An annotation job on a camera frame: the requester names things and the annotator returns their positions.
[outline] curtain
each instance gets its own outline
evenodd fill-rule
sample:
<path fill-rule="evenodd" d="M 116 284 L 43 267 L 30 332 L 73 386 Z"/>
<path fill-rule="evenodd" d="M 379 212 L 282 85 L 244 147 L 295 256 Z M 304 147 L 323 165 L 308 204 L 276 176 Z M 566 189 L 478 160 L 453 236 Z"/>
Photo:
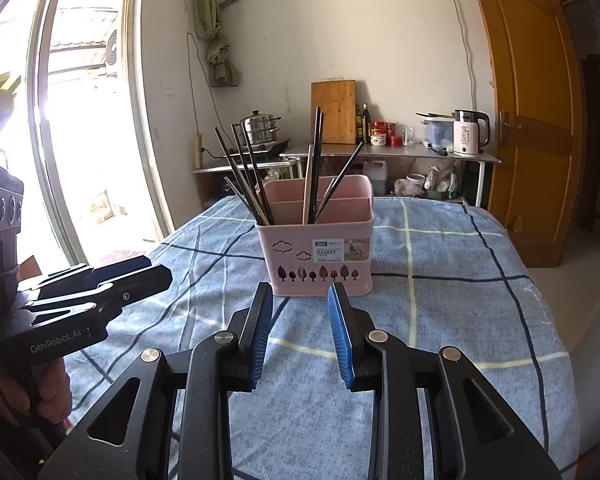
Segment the curtain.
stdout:
<path fill-rule="evenodd" d="M 196 35 L 207 42 L 205 58 L 209 64 L 211 86 L 238 86 L 240 73 L 229 61 L 229 41 L 222 33 L 218 0 L 193 0 Z"/>

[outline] white kettle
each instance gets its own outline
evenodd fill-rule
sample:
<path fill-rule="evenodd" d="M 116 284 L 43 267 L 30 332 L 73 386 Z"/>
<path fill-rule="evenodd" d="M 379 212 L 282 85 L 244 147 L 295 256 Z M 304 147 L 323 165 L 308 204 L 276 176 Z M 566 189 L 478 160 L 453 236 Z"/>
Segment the white kettle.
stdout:
<path fill-rule="evenodd" d="M 491 139 L 489 116 L 483 112 L 472 110 L 456 110 L 454 112 L 454 155 L 476 156 L 480 148 L 486 146 Z M 483 120 L 486 138 L 480 142 L 480 126 L 478 120 Z"/>

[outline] wooden cutting board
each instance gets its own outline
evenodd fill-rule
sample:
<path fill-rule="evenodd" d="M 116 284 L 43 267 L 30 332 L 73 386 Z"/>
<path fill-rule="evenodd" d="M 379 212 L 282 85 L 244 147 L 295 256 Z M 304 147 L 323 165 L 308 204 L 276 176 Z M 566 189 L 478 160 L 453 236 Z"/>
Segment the wooden cutting board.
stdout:
<path fill-rule="evenodd" d="M 311 125 L 315 124 L 315 108 L 324 113 L 322 142 L 326 144 L 356 143 L 356 82 L 323 81 L 311 83 Z"/>

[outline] wooden door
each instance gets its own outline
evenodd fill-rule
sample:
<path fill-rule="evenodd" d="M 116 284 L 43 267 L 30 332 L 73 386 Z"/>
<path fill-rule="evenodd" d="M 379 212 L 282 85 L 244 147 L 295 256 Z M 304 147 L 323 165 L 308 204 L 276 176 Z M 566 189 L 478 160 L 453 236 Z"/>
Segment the wooden door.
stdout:
<path fill-rule="evenodd" d="M 562 257 L 580 177 L 578 63 L 557 0 L 478 0 L 491 51 L 497 149 L 489 211 L 527 267 Z M 508 114 L 508 123 L 502 117 Z"/>

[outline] pot handle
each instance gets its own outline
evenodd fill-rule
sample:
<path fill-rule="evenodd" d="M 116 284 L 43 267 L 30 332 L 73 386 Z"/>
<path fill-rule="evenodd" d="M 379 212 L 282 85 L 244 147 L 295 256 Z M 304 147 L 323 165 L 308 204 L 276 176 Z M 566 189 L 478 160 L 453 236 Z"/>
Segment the pot handle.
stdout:
<path fill-rule="evenodd" d="M 487 136 L 484 139 L 484 142 L 478 142 L 480 147 L 486 146 L 491 140 L 491 125 L 489 122 L 489 116 L 483 112 L 476 112 L 476 117 L 478 120 L 482 119 L 484 121 L 485 131 L 487 132 Z"/>

